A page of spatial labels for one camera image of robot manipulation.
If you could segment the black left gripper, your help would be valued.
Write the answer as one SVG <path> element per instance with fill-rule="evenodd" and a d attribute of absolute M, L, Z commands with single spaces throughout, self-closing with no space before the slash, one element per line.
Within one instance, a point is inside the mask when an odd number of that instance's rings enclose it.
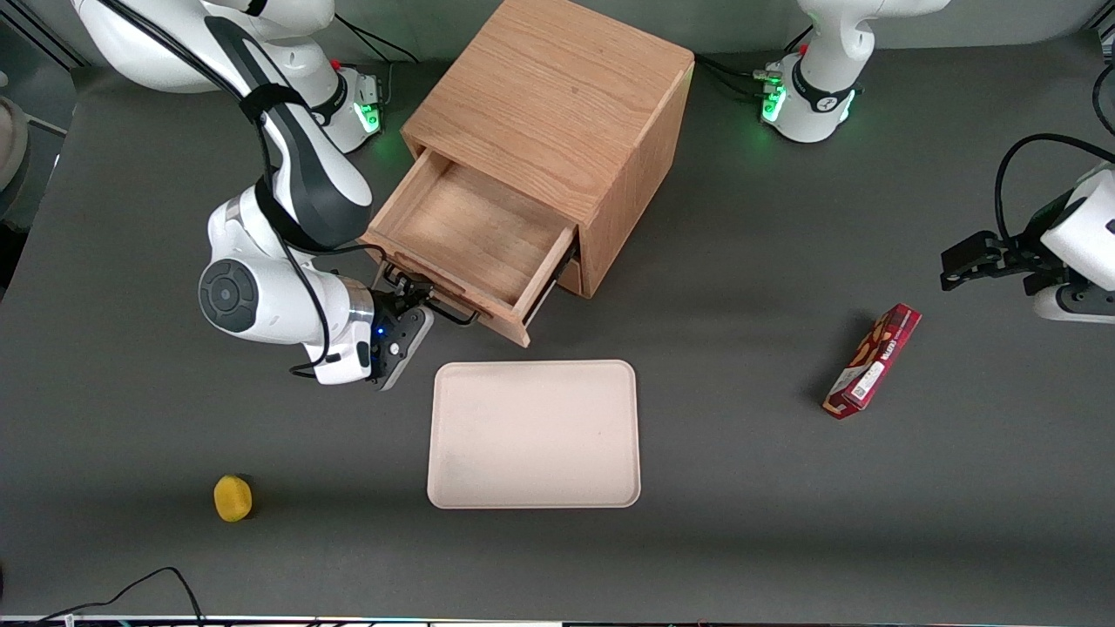
<path fill-rule="evenodd" d="M 1072 270 L 1043 243 L 1043 235 L 1066 214 L 1070 197 L 1070 193 L 1063 193 L 1036 210 L 1027 226 L 1016 234 L 1009 233 L 1006 219 L 1001 215 L 1001 239 L 1010 250 L 1009 266 L 1020 273 L 1028 273 L 1024 278 L 1027 296 L 1035 296 L 1054 286 L 1082 282 L 1082 274 Z M 1002 257 L 1004 247 L 992 231 L 976 232 L 956 245 L 949 245 L 943 253 L 941 290 L 952 291 L 972 280 L 998 278 L 1004 270 L 999 266 Z"/>

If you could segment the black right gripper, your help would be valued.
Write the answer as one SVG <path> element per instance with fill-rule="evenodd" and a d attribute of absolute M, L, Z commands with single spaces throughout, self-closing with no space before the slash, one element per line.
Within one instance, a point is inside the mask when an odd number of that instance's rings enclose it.
<path fill-rule="evenodd" d="M 411 283 L 397 267 L 386 270 L 388 291 L 371 291 L 374 321 L 369 345 L 371 384 L 394 384 L 408 366 L 414 343 L 419 338 L 418 307 L 432 302 L 432 283 Z"/>

